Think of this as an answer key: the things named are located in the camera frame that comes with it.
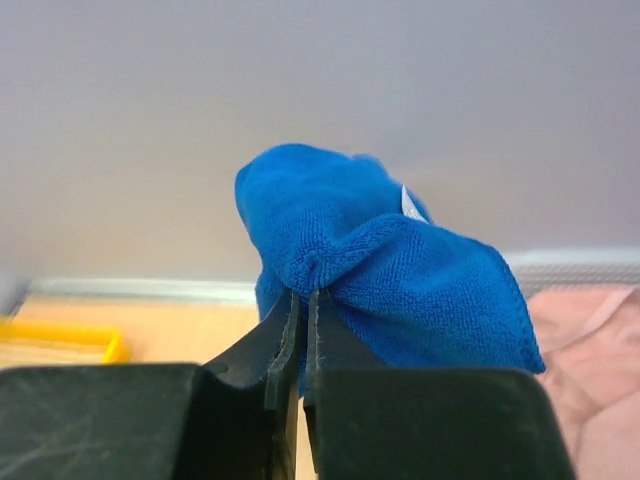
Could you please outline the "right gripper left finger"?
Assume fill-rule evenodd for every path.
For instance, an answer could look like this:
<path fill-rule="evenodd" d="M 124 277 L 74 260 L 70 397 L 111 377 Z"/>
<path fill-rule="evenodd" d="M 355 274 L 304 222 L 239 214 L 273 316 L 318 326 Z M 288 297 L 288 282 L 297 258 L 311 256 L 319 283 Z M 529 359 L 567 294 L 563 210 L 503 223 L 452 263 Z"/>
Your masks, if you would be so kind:
<path fill-rule="evenodd" d="M 5 479 L 291 479 L 300 306 L 203 365 L 40 366 L 1 375 Z"/>

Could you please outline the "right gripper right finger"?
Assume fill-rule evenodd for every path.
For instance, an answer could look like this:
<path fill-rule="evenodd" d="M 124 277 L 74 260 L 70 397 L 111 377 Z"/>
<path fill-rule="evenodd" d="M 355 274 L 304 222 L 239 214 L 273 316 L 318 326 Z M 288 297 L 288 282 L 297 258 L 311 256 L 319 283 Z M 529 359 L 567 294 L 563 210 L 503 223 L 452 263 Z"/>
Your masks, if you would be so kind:
<path fill-rule="evenodd" d="M 309 304 L 304 410 L 322 479 L 574 477 L 551 402 L 520 370 L 393 368 Z"/>

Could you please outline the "blue towel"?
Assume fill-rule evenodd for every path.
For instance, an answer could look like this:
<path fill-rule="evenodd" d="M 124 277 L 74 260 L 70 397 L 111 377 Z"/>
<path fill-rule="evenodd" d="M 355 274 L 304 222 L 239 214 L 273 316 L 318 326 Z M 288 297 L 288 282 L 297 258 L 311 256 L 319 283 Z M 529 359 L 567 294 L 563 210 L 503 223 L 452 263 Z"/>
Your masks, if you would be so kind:
<path fill-rule="evenodd" d="M 503 256 L 433 223 L 377 159 L 276 146 L 237 173 L 235 202 L 262 262 L 261 315 L 285 290 L 308 304 L 324 289 L 388 365 L 544 371 Z"/>

